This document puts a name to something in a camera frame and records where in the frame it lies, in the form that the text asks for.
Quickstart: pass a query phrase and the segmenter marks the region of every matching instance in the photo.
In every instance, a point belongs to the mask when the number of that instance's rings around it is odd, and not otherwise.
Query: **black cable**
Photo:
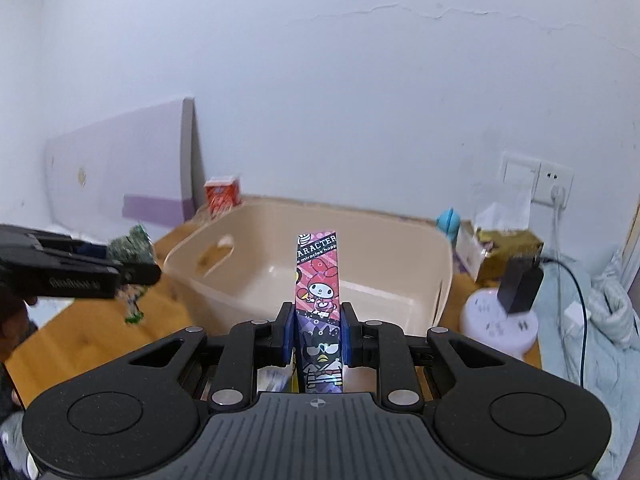
[[[553,262],[561,266],[572,277],[575,283],[575,288],[578,290],[578,296],[580,296],[580,304],[582,305],[582,318],[584,319],[584,334],[582,335],[582,355],[580,357],[580,386],[584,388],[584,354],[587,350],[587,307],[584,303],[584,296],[582,295],[582,289],[580,288],[580,284],[578,283],[578,280],[576,279],[575,275],[572,273],[572,270],[567,266],[567,264],[564,264],[560,260],[557,260],[556,258],[552,258],[551,256],[543,256],[542,258],[540,258],[540,261],[544,264]]]

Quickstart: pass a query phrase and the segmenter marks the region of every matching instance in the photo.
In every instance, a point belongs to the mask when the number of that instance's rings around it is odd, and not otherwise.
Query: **silver screw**
[[[388,399],[396,406],[411,406],[420,400],[420,396],[411,390],[393,390]]]
[[[238,390],[228,388],[226,390],[218,390],[212,396],[211,400],[220,406],[231,406],[237,404],[243,398],[243,395]]]

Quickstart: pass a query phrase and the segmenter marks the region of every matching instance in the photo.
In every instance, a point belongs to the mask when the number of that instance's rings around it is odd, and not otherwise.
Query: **wall socket plate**
[[[533,193],[533,202],[553,206],[554,201],[551,195],[554,186],[564,187],[564,202],[562,208],[566,207],[569,200],[572,183],[574,182],[574,169],[548,160],[540,162],[540,174],[536,190]]]

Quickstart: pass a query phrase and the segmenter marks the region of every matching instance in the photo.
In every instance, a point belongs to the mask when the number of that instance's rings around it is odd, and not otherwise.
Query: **red box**
[[[212,178],[204,185],[211,218],[240,205],[240,179],[236,176]]]

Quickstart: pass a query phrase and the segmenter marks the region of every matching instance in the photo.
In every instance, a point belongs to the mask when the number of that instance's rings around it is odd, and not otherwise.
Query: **wooden table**
[[[158,261],[164,262],[169,251],[197,227],[187,222],[159,240]],[[457,331],[460,311],[478,288],[468,275],[454,275],[440,325]],[[140,301],[140,309],[144,321],[131,326],[124,323],[125,307],[117,301],[77,300],[27,339],[6,363],[25,405],[55,384],[193,323],[164,276]],[[525,361],[542,367],[538,342]]]

